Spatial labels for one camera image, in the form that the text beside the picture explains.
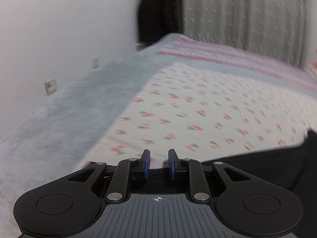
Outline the white wall switch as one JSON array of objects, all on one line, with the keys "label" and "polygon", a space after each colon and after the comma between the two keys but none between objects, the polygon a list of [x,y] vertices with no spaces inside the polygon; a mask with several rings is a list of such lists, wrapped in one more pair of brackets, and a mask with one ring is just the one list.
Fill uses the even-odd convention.
[{"label": "white wall switch", "polygon": [[98,58],[92,59],[91,63],[92,63],[92,68],[93,69],[99,67],[99,59]]}]

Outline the cherry print white sheet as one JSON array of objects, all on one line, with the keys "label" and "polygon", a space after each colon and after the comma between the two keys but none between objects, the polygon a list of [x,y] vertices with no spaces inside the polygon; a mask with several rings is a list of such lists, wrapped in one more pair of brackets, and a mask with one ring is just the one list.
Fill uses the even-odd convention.
[{"label": "cherry print white sheet", "polygon": [[295,89],[176,62],[156,73],[83,163],[116,165],[150,151],[161,168],[301,143],[316,128],[316,99]]}]

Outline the grey star curtain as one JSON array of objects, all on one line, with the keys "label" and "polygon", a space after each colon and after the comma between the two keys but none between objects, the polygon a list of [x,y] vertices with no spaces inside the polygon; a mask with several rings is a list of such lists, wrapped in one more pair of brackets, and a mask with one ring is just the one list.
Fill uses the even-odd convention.
[{"label": "grey star curtain", "polygon": [[316,0],[183,0],[184,33],[303,68],[315,7]]}]

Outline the grey bed cover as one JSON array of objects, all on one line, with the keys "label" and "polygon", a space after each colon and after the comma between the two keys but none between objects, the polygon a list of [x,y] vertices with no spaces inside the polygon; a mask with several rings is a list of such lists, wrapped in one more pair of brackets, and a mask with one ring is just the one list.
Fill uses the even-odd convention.
[{"label": "grey bed cover", "polygon": [[147,206],[155,196],[149,177],[132,177],[122,202],[105,195],[116,169],[83,163],[88,152],[160,70],[180,62],[292,88],[316,99],[316,91],[290,80],[211,61],[156,51],[181,35],[90,73],[54,95],[1,140],[1,237],[146,237]]}]

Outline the black pants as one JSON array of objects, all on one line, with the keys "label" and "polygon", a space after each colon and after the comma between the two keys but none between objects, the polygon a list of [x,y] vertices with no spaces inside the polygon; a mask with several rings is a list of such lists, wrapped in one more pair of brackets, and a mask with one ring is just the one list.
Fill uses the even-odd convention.
[{"label": "black pants", "polygon": [[146,237],[316,237],[316,132],[303,143],[201,163],[211,201],[151,171]]}]

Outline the pink striped blanket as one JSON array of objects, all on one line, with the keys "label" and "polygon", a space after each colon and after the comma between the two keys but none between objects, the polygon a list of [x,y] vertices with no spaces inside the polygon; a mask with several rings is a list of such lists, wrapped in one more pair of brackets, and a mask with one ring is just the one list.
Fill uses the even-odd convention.
[{"label": "pink striped blanket", "polygon": [[316,91],[315,77],[291,64],[264,55],[247,52],[243,49],[198,42],[181,35],[176,40],[161,46],[156,53],[241,67],[280,79],[290,80],[303,88]]}]

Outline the hanging dark clothes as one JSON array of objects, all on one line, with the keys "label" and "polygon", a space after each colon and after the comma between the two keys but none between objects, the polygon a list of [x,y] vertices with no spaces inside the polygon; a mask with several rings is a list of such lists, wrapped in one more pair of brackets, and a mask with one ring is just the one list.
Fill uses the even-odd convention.
[{"label": "hanging dark clothes", "polygon": [[152,45],[170,33],[184,32],[182,0],[141,0],[137,10],[138,41]]}]

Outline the white wall socket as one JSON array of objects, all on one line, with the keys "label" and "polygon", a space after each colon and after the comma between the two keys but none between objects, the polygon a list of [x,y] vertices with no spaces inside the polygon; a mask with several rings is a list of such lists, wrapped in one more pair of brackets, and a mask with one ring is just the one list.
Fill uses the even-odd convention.
[{"label": "white wall socket", "polygon": [[44,82],[45,91],[47,95],[51,95],[57,90],[56,79],[52,79]]}]

